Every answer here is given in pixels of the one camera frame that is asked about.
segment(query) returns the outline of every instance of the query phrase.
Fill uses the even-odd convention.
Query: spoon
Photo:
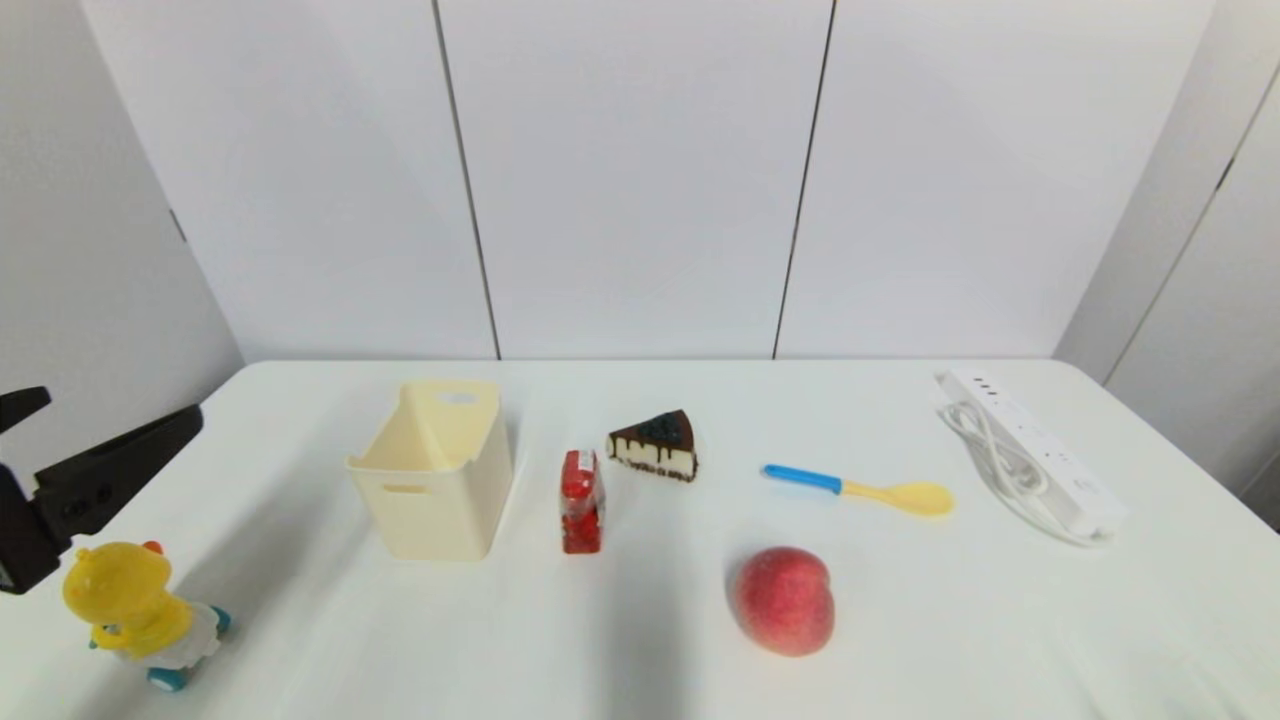
[[[887,488],[873,488],[831,475],[797,470],[783,465],[765,465],[764,474],[780,480],[829,489],[836,495],[854,495],[878,500],[914,515],[946,515],[955,507],[951,491],[937,483],[906,483]]]

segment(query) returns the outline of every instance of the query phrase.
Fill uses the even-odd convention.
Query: white power strip
[[[945,410],[947,424],[979,446],[980,428],[964,428],[954,409],[968,407],[982,413],[989,428],[992,451],[1001,452],[1005,466],[1029,464],[1025,479],[1011,483],[1012,492],[1024,506],[1038,501],[1080,544],[1114,536],[1129,510],[1080,460],[1023,409],[1007,392],[980,370],[956,369],[941,375],[938,384],[956,405]]]

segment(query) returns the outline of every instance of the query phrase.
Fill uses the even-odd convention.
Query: red package
[[[561,469],[561,532],[564,552],[600,552],[604,483],[594,450],[571,450]]]

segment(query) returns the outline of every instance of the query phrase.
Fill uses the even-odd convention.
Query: chocolate cake
[[[698,456],[694,454],[694,427],[684,410],[663,413],[609,433],[609,457],[636,470],[694,482]]]

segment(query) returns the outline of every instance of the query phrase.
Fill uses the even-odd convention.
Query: toy duck
[[[151,684],[178,692],[191,670],[218,651],[232,618],[219,607],[170,594],[165,585],[172,573],[155,542],[83,548],[63,583],[63,600],[93,625],[91,648],[145,666]]]

